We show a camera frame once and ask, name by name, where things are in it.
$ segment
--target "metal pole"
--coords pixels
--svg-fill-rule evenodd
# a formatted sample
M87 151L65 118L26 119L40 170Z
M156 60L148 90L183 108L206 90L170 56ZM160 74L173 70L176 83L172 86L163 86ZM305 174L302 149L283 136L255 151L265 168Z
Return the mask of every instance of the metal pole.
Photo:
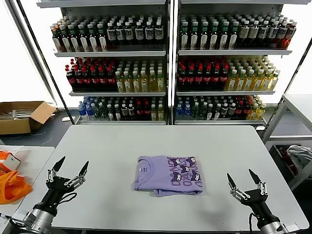
M39 58L38 58L38 56L37 56L37 54L35 52L35 49L34 49L34 47L31 44L31 40L30 40L30 38L29 38L29 36L27 34L27 31L26 31L26 29L25 29L25 27L23 25L23 22L22 22L22 20L20 18L19 12L18 12L15 4L13 3L13 0L4 0L4 1L5 1L6 5L7 5L8 10L10 11L10 13L12 15L12 18L13 18L13 20L14 20L14 22L15 22L18 30L19 30L19 33L20 33L20 35L21 35L21 37L22 37L26 47L27 47L27 50L28 50L28 52L30 54L30 57L32 58L32 60L34 62L34 65L36 66L36 68L37 68L37 70L38 70L38 72L39 72L39 74L40 74L40 76L41 76L41 78L42 78L42 80L43 80L43 82L44 82L48 92L50 93L50 95L51 95L52 99L54 100L54 102L57 103L56 100L55 100L55 97L53 95L52 89L51 89L51 87L49 85L48 78L45 75L44 68L42 67L41 62L40 62L40 60L39 60ZM67 112L67 115L70 118L71 123L75 124L74 120L73 120L73 117L72 117L71 113L69 112L69 110L67 108L67 105L66 105L66 103L65 103L65 101L63 99L63 96L60 93L58 85L56 84L56 82L54 80L54 77L53 77L53 75L51 73L51 70L50 70L50 68L48 66L48 63L47 63L47 61L44 58L44 55L43 55L43 53L41 51L41 48L40 48L40 46L39 46L39 44L37 42L36 36L34 34L34 31L33 31L32 27L30 26L30 23L28 21L28 18L26 16L24 8L23 8L20 0L16 0L16 2L18 4L19 10L20 10L20 12L21 12L25 22L26 22L28 30L29 30L29 32L30 32L30 34L32 36L32 39L33 39L33 41L34 41L34 43L36 45L36 48L37 48L37 50L38 50L38 52L40 54L40 57L41 57L41 59L43 61L43 64L44 64L45 68L47 69L47 71L48 71L48 73L50 75L50 78L51 78L51 80L52 80L52 82L53 82L53 84L55 86L55 89L56 89L56 91L57 91L57 93L58 93L58 95L59 95L59 97L60 97L60 99L61 99L61 101L62 101L62 103L64 105L64 108L65 108L65 110Z

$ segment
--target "robotic arm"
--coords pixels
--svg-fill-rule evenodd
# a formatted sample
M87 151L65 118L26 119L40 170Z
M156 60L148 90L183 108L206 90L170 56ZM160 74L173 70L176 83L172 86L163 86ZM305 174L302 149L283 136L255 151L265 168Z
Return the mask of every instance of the robotic arm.
M73 191L86 181L84 176L87 173L88 161L82 167L79 175L73 179L57 176L57 172L60 170L64 160L65 156L51 170L48 169L48 178L46 180L48 192L42 201L33 207L32 212L22 214L17 210L12 217L5 216L10 219L14 226L30 233L50 234L53 218L58 213L58 205L74 199L77 193Z
M274 216L266 204L268 198L267 184L262 182L258 175L249 169L249 173L255 182L257 189L249 191L241 191L235 185L233 179L228 174L229 186L231 188L230 194L238 200L241 204L249 206L257 220L257 227L262 234L285 234L289 233L284 225L280 223L278 217Z

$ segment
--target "bottle label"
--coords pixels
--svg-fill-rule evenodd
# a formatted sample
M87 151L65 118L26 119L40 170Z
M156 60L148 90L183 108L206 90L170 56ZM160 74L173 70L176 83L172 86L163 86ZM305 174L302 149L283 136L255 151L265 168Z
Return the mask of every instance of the bottle label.
M232 50L234 49L235 47L235 42L236 42L236 38L237 38L237 35L236 34L233 34L230 38L230 43L229 43L229 50Z
M296 31L296 28L288 28L286 35L285 35L285 38L287 38L287 39L293 38L295 31Z
M136 28L136 39L137 40L143 40L144 39L143 28Z
M152 113L152 121L156 121L156 113Z
M155 39L162 40L164 38L163 29L162 28L155 28Z
M79 45L78 45L77 39L76 38L70 38L70 40L72 41L75 52L79 52Z
M154 28L145 28L145 37L147 40L154 39Z
M108 117L110 121L114 121L113 113L108 113Z
M186 50L186 45L187 45L187 35L182 35L181 50Z
M249 91L249 88L250 88L251 83L252 83L251 80L246 81L244 91Z
M94 37L90 37L91 46L94 52L98 51L97 40Z
M136 93L140 92L140 87L138 85L138 81L133 81L133 86L135 88Z
M206 43L207 43L207 35L202 35L200 39L200 49L204 50L206 48Z
M254 88L253 88L254 91L258 91L261 82L262 82L262 80L260 80L260 79L255 82Z
M257 28L251 27L249 29L248 38L252 38L252 39L256 38L258 31L259 31L258 27Z
M101 43L102 51L106 51L107 45L105 37L99 37L99 42Z
M235 80L231 80L230 83L229 83L229 91L232 91L233 88L234 88L234 85L235 85Z
M268 30L269 28L266 28L266 27L260 27L259 28L259 33L258 33L258 38L259 39L264 39L267 37L267 34L268 34Z
M116 29L117 40L125 40L125 33L123 29Z
M126 92L127 92L127 93L130 93L130 92L131 92L130 82L125 81L125 87L126 87Z
M164 113L158 113L158 120L163 121Z
M125 36L126 36L127 40L133 40L134 39L132 28L125 28L124 32L125 32Z
M122 86L122 82L117 82L117 87L118 87L118 92L122 93L123 92L123 86Z
M261 90L262 91L266 91L268 89L268 85L269 85L270 81L269 80L265 80L263 81L263 84L262 84L262 87L261 87Z
M216 43L216 39L217 39L217 35L212 35L210 38L210 45L209 45L209 49L210 50L214 50L215 49L215 43Z
M196 49L196 43L197 43L197 35L192 35L192 37L191 37L191 50Z
M248 28L240 27L239 37L240 38L247 38L248 32L249 32L249 27Z
M107 29L108 40L116 40L116 31L115 29Z
M120 121L120 113L116 113L116 119L117 121Z
M211 119L211 116L213 116L213 113L212 113L212 112L209 112L209 113L207 114L207 120L210 120L210 119Z
M287 32L287 28L279 28L276 37L278 39L283 39L286 35L286 32Z
M60 46L60 43L59 43L59 39L53 38L53 41L54 41L54 45L57 48L58 52L61 52L61 46Z
M274 27L269 28L267 38L274 39L276 37L277 32L278 32L278 28L274 28Z
M242 88L243 88L243 84L244 84L244 80L243 80L243 79L239 80L239 81L238 81L238 84L237 84L236 90L237 90L237 91L241 91Z
M164 82L162 80L158 81L158 92L162 92L164 90Z
M218 119L219 118L219 116L220 116L220 113L219 112L217 112L215 115L214 115L214 119L216 120L216 119Z
M141 81L141 86L142 86L142 92L146 93L147 92L147 84L146 81Z
M69 44L68 39L67 39L67 38L62 38L62 41L64 42L66 51L67 51L67 52L71 52L71 50L70 50L70 44Z
M224 50L225 49L225 45L226 45L226 41L228 39L228 35L222 35L221 36L221 40L220 40L220 50Z
M80 38L84 52L89 52L89 46L86 38Z
M200 83L202 80L203 80L203 77L196 77L195 78L195 81L198 82L198 83Z

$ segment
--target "cable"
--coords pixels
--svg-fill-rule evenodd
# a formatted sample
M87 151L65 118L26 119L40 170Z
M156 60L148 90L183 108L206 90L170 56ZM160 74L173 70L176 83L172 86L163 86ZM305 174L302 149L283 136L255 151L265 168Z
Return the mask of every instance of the cable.
M64 200L65 198L67 198L71 195L73 195L73 196L70 199ZM69 202L69 201L73 200L76 196L77 196L77 193L70 193L70 194L66 195L65 197L63 197L58 204Z

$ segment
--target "floor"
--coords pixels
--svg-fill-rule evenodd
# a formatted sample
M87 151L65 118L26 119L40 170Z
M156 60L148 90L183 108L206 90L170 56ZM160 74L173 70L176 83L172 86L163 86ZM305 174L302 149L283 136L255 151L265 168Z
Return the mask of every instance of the floor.
M5 145L27 145L27 146L53 146L56 147L67 129L71 126L71 122L62 122L62 118L66 117L66 112L56 113L55 116L50 119L37 131L31 134L22 135L6 135L0 136L1 141ZM276 127L273 135L311 135L312 133L298 120L298 118L292 113L286 113L278 126ZM269 141L266 144L269 150L273 144L301 144L312 148L312 141ZM302 183L295 191L294 195L301 206L308 221L312 224L312 198L310 191L312 192L312 186L307 182ZM310 234L312 233L312 227L308 230L300 233Z

